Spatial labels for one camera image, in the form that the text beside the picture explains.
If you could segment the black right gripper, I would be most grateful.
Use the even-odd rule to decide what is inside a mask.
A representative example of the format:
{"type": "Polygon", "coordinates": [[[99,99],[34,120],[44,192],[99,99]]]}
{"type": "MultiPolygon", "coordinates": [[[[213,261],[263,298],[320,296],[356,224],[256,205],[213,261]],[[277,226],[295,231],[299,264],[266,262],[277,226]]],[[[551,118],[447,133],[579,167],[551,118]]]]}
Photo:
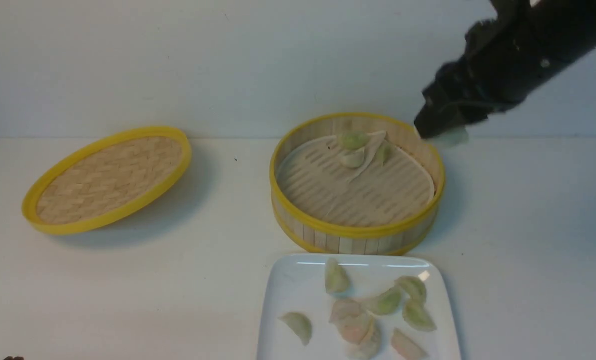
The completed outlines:
{"type": "Polygon", "coordinates": [[[421,139],[476,125],[520,105],[596,48],[596,0],[494,0],[497,16],[465,34],[459,59],[423,90],[421,139]]]}

